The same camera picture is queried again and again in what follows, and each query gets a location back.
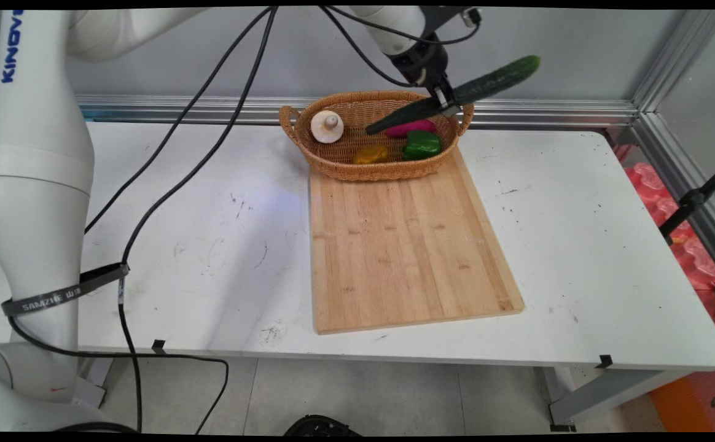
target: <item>toy mushroom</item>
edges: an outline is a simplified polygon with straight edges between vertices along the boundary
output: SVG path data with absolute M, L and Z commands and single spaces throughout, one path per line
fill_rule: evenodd
M 318 142 L 337 142 L 344 134 L 344 122 L 333 111 L 320 111 L 311 118 L 311 133 Z

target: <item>white table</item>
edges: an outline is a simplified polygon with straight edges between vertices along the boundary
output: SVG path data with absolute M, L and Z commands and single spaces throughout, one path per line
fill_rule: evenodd
M 88 123 L 90 217 L 169 126 Z M 147 208 L 223 126 L 183 125 L 85 238 L 83 269 L 120 260 Z M 150 218 L 129 264 L 125 311 L 138 349 L 553 367 L 556 422 L 715 370 L 715 326 L 601 135 L 468 131 L 459 141 L 526 304 L 520 314 L 319 336 L 313 328 L 308 165 L 277 126 L 236 126 Z M 0 269 L 0 302 L 9 289 Z M 9 325 L 0 311 L 0 342 Z M 83 349 L 125 349 L 116 283 L 79 303 Z M 582 388 L 566 367 L 610 370 Z M 565 389 L 555 392 L 565 382 Z

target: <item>gray floor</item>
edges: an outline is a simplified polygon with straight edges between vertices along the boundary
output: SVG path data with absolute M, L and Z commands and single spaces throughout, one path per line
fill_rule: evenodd
M 202 433 L 281 435 L 324 414 L 364 436 L 549 433 L 545 386 L 524 367 L 228 358 L 229 384 Z M 221 388 L 223 366 L 141 361 L 145 433 L 193 433 Z M 115 361 L 101 409 L 136 425 L 130 361 Z M 647 395 L 576 422 L 579 433 L 663 431 Z

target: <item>yellow pepper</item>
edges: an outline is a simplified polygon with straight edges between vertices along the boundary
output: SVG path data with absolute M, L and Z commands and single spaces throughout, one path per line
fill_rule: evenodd
M 391 158 L 388 146 L 375 144 L 368 145 L 360 149 L 352 158 L 354 165 L 373 165 L 374 163 L 385 163 Z

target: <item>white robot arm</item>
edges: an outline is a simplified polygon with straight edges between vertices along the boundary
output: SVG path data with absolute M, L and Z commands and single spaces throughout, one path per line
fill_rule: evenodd
M 432 31 L 424 16 L 426 9 L 419 6 L 350 8 L 363 20 L 403 33 L 428 36 Z M 66 75 L 66 54 L 86 61 L 116 58 L 203 10 L 3 12 L 0 264 L 13 300 L 79 283 L 84 226 L 93 184 L 93 144 Z M 448 14 L 450 18 L 458 12 Z M 419 44 L 413 39 L 374 28 L 369 28 L 369 33 L 409 81 L 417 81 L 432 95 L 436 90 L 450 89 L 444 75 L 447 56 L 442 47 L 430 48 L 430 53 L 424 54 L 419 47 L 413 51 Z M 424 54 L 425 59 L 412 59 L 411 64 L 402 60 L 413 52 L 416 56 Z M 78 307 L 74 300 L 23 314 L 16 322 L 40 341 L 59 349 L 77 350 Z M 38 349 L 15 334 L 11 341 L 0 345 L 0 380 L 13 392 L 24 395 L 20 403 L 28 403 L 28 398 L 41 401 L 33 402 L 36 405 L 70 403 L 76 359 Z M 1 390 L 0 404 L 7 397 Z M 0 424 L 0 430 L 18 430 L 12 425 L 27 422 L 20 416 L 21 409 L 26 408 L 14 408 L 16 415 L 1 419 L 7 427 Z M 75 420 L 67 417 L 62 421 L 35 422 L 22 428 L 51 430 L 72 419 Z M 91 420 L 92 414 L 83 414 L 82 419 Z

